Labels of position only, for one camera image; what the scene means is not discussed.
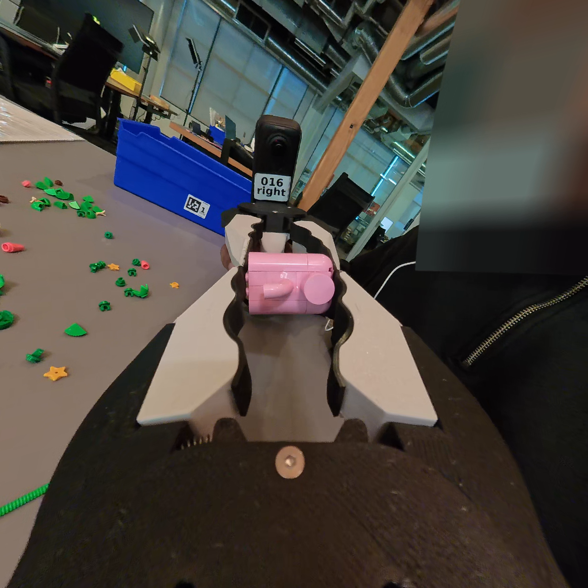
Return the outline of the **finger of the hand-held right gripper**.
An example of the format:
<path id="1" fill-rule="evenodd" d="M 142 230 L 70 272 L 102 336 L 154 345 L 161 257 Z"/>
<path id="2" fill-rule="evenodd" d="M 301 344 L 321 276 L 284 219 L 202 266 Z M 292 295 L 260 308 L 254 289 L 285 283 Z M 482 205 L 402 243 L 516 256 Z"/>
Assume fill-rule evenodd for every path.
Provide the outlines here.
<path id="1" fill-rule="evenodd" d="M 253 226 L 259 223 L 251 215 L 235 215 L 224 228 L 225 247 L 227 251 L 227 268 L 244 266 L 251 241 Z"/>
<path id="2" fill-rule="evenodd" d="M 329 230 L 313 219 L 302 219 L 293 223 L 293 251 L 307 253 L 321 253 L 330 256 L 336 270 L 341 269 L 341 261 Z"/>

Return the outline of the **black tripod stand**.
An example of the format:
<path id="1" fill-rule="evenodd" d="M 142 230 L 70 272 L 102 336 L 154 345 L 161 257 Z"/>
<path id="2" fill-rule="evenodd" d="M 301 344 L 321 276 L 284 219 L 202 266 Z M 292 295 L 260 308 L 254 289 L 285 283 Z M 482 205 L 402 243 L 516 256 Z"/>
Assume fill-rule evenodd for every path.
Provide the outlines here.
<path id="1" fill-rule="evenodd" d="M 192 108 L 194 106 L 196 92 L 198 90 L 198 86 L 199 86 L 198 84 L 199 84 L 201 71 L 202 71 L 202 59 L 201 59 L 201 57 L 195 47 L 194 40 L 192 38 L 186 37 L 186 41 L 187 41 L 187 46 L 189 49 L 190 58 L 192 60 L 193 66 L 195 68 L 195 79 L 194 79 L 194 83 L 192 85 L 192 89 L 190 91 L 190 97 L 189 97 L 187 108 L 186 108 L 185 122 L 187 121 L 188 116 L 190 116 L 190 113 L 191 113 Z"/>

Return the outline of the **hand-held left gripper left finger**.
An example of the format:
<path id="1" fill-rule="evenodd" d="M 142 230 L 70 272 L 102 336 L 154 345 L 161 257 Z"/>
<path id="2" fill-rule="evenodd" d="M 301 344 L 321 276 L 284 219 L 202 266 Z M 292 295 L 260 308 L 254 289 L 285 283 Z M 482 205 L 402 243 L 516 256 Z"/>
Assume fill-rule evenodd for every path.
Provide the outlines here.
<path id="1" fill-rule="evenodd" d="M 252 378 L 239 338 L 245 270 L 231 269 L 174 322 L 136 421 L 188 423 L 211 436 L 219 419 L 245 417 Z"/>

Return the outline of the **black office chair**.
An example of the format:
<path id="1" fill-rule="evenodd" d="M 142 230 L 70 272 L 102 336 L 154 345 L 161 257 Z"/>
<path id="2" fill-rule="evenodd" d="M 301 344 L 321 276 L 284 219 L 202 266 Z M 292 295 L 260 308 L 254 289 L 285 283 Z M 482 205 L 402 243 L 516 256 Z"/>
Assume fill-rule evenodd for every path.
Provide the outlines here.
<path id="1" fill-rule="evenodd" d="M 372 202 L 370 193 L 353 182 L 347 173 L 342 173 L 309 208 L 307 214 L 327 226 L 336 240 Z"/>
<path id="2" fill-rule="evenodd" d="M 98 133 L 105 128 L 101 115 L 102 91 L 118 62 L 123 43 L 107 32 L 90 13 L 54 65 L 49 90 L 54 121 L 96 121 Z"/>

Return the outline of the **pink toy brick body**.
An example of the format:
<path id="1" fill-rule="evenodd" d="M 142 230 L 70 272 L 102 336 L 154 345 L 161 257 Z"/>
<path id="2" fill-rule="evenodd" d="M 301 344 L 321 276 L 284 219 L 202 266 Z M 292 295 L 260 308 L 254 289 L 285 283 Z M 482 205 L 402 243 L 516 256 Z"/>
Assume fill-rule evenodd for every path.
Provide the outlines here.
<path id="1" fill-rule="evenodd" d="M 325 254 L 252 252 L 247 258 L 250 315 L 319 315 L 335 292 L 334 264 Z"/>

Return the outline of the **printed paper sheet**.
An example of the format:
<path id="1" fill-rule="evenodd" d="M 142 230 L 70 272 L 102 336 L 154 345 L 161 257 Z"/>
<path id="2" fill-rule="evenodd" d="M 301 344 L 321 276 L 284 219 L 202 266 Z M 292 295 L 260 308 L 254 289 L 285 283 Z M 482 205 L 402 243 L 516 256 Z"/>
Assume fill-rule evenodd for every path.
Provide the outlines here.
<path id="1" fill-rule="evenodd" d="M 1 143 L 77 142 L 84 139 L 1 96 Z"/>

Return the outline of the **wooden office desk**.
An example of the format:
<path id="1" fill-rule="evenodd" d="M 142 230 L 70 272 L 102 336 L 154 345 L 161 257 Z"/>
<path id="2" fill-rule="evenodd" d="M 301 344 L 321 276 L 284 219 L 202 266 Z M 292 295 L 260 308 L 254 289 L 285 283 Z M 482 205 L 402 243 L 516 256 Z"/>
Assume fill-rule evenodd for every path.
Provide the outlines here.
<path id="1" fill-rule="evenodd" d="M 172 131 L 180 135 L 181 140 L 195 145 L 198 150 L 207 153 L 212 158 L 216 158 L 224 166 L 231 168 L 248 179 L 253 179 L 252 170 L 238 162 L 236 159 L 231 158 L 229 155 L 223 155 L 222 146 L 220 144 L 210 140 L 207 136 L 197 135 L 176 122 L 170 122 L 169 127 Z"/>

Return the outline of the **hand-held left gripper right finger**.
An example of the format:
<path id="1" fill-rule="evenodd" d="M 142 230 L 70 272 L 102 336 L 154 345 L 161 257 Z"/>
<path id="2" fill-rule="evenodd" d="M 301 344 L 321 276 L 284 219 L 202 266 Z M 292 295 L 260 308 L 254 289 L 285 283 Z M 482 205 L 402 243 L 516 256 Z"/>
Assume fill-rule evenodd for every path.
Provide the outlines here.
<path id="1" fill-rule="evenodd" d="M 433 427 L 437 412 L 401 324 L 346 272 L 334 276 L 327 403 L 377 441 L 390 423 Z"/>

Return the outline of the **blue plastic bin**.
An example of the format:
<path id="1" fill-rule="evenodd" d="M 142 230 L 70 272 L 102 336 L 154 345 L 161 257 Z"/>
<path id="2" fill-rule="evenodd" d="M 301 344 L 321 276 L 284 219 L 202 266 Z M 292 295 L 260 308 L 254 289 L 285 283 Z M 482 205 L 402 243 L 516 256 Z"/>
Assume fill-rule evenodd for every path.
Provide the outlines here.
<path id="1" fill-rule="evenodd" d="M 114 184 L 219 235 L 224 211 L 248 202 L 252 182 L 156 126 L 119 120 Z"/>

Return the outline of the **metal air duct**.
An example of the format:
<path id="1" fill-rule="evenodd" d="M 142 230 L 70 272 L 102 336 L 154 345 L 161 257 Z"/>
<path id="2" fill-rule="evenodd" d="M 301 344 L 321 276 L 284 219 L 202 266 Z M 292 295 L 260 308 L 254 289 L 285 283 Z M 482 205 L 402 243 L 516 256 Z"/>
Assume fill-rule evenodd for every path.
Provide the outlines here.
<path id="1" fill-rule="evenodd" d="M 268 20 L 270 49 L 324 95 L 349 62 L 373 63 L 408 1 L 256 1 Z M 433 1 L 408 42 L 385 90 L 415 107 L 439 90 L 459 1 Z"/>

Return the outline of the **person's black jacket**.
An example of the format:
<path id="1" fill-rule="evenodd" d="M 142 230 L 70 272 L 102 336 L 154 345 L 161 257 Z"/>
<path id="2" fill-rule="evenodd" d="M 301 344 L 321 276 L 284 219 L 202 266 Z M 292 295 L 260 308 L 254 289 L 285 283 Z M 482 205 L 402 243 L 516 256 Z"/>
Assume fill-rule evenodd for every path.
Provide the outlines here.
<path id="1" fill-rule="evenodd" d="M 481 404 L 570 587 L 587 587 L 587 276 L 416 269 L 419 228 L 346 262 Z"/>

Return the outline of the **green toy rod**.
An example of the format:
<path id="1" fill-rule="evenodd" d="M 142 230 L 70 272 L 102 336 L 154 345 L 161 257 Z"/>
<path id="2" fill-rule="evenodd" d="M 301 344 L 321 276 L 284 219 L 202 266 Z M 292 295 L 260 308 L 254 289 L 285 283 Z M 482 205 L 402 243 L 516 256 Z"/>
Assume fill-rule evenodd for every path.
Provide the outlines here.
<path id="1" fill-rule="evenodd" d="M 18 498 L 3 504 L 0 508 L 0 517 L 3 518 L 4 516 L 10 514 L 13 511 L 16 511 L 17 509 L 20 509 L 21 507 L 25 506 L 26 504 L 29 504 L 31 502 L 33 502 L 36 499 L 39 499 L 40 497 L 44 496 L 48 490 L 49 487 L 49 483 L 46 483 L 22 496 L 19 496 Z"/>

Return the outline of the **yellow box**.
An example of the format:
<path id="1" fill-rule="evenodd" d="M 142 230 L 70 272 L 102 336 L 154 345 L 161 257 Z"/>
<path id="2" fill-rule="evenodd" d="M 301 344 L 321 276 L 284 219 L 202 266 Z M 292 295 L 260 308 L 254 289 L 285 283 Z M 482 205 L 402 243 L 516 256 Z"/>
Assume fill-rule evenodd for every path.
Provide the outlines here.
<path id="1" fill-rule="evenodd" d="M 130 77 L 123 70 L 120 69 L 111 70 L 109 79 L 115 81 L 117 84 L 123 86 L 128 91 L 133 93 L 137 93 L 141 89 L 140 82 Z"/>

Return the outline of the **pile of green leaf pieces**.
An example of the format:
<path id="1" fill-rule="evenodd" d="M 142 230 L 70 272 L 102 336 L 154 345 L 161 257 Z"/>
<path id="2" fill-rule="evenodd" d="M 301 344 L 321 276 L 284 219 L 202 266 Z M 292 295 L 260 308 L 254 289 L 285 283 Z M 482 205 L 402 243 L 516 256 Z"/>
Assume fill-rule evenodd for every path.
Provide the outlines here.
<path id="1" fill-rule="evenodd" d="M 106 211 L 98 206 L 91 195 L 83 196 L 77 200 L 73 193 L 64 189 L 60 180 L 51 180 L 45 177 L 32 184 L 32 187 L 42 193 L 32 196 L 29 202 L 30 208 L 38 212 L 54 207 L 60 210 L 73 210 L 76 216 L 81 218 L 96 219 L 106 216 Z"/>

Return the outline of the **wooden post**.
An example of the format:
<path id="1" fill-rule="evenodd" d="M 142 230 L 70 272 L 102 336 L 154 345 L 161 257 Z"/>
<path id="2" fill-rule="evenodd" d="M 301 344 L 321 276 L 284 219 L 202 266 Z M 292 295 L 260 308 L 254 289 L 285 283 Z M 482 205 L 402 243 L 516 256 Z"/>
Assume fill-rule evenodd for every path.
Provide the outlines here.
<path id="1" fill-rule="evenodd" d="M 308 211 L 327 188 L 433 1 L 408 1 L 309 178 L 299 208 Z"/>

